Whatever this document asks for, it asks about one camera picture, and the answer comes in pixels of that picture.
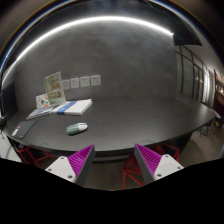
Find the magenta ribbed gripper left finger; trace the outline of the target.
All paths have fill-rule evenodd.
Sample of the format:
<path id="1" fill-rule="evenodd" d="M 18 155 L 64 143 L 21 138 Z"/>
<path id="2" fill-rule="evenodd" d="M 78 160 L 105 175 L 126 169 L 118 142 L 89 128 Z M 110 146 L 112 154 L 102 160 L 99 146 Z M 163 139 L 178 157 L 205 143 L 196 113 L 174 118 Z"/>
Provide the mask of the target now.
<path id="1" fill-rule="evenodd" d="M 69 182 L 83 186 L 94 156 L 95 146 L 90 145 L 69 157 L 60 156 L 46 168 L 46 171 Z"/>

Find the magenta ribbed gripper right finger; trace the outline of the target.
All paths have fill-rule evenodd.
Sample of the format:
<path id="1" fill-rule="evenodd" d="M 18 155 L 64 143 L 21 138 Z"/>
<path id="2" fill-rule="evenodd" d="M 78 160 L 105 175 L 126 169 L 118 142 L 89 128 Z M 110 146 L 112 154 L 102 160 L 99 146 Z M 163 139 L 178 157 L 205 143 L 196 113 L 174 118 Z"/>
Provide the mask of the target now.
<path id="1" fill-rule="evenodd" d="M 135 145 L 134 155 L 145 184 L 150 184 L 183 169 L 183 166 L 169 154 L 160 155 L 139 144 Z"/>

